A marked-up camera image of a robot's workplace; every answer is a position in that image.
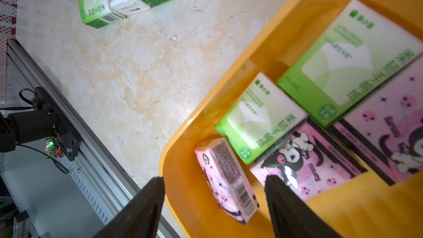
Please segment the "pink tissue pack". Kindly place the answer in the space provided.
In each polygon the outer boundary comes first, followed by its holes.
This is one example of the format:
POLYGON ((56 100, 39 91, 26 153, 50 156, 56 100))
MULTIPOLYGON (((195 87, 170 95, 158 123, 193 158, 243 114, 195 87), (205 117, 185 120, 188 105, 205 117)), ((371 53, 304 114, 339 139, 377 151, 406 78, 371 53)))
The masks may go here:
POLYGON ((246 225, 260 205, 228 141, 206 141, 195 149, 195 155, 221 210, 246 225))
POLYGON ((390 186, 422 171, 422 55, 329 130, 390 186))
POLYGON ((274 143, 250 168, 265 185, 278 176, 302 200, 341 186, 367 172, 311 118, 274 143))

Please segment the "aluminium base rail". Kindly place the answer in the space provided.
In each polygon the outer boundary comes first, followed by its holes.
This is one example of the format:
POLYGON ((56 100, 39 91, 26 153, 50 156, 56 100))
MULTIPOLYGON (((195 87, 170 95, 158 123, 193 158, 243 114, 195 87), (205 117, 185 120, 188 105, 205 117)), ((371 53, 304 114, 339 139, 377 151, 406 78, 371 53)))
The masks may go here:
POLYGON ((15 234, 91 238, 140 192, 24 47, 1 62, 1 179, 15 234))

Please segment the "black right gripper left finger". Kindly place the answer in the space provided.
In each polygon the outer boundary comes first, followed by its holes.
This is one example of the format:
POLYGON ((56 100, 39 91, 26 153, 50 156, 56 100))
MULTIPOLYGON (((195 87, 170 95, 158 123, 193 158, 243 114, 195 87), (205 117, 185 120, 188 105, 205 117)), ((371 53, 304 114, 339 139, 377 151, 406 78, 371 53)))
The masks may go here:
POLYGON ((154 238, 165 198, 163 177, 153 177, 96 238, 154 238))

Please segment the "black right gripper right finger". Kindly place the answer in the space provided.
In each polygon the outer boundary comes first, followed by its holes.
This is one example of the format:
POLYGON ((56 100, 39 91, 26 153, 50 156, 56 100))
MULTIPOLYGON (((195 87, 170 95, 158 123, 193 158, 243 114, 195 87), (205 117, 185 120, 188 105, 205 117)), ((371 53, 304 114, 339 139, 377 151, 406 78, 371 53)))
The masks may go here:
POLYGON ((267 176, 264 191, 276 238, 340 237, 276 175, 267 176))

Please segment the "yellow storage tray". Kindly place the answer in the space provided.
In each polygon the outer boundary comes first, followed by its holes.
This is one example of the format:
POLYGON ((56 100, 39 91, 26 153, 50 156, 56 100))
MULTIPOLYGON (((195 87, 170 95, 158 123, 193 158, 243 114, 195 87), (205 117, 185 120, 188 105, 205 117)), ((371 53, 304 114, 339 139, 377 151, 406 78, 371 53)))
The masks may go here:
MULTIPOLYGON (((423 36, 422 0, 360 0, 423 36)), ((214 125, 258 72, 276 80, 309 49, 350 0, 288 0, 165 146, 159 165, 166 204, 188 238, 420 238, 423 176, 394 186, 373 171, 303 202, 271 180, 248 173, 260 204, 249 223, 226 215, 215 201, 195 156, 218 137, 214 125)))

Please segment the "pink tissue pack bottom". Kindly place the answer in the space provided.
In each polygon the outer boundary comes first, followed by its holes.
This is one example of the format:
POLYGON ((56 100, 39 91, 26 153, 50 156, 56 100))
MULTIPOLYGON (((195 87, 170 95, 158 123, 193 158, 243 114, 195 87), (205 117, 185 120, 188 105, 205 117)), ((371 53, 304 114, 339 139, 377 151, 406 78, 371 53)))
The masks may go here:
POLYGON ((341 186, 367 172, 311 118, 274 143, 250 168, 265 185, 278 176, 302 200, 341 186))

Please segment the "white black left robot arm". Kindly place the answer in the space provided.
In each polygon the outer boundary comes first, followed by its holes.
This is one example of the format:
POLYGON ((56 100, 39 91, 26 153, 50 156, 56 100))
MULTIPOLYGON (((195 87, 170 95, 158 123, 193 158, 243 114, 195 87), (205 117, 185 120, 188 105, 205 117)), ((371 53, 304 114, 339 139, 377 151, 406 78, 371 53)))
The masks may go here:
POLYGON ((15 151, 18 144, 55 137, 62 154, 74 161, 82 143, 79 132, 44 88, 29 90, 34 95, 31 100, 23 96, 24 91, 19 96, 29 106, 1 109, 10 111, 7 117, 1 115, 1 152, 15 151))

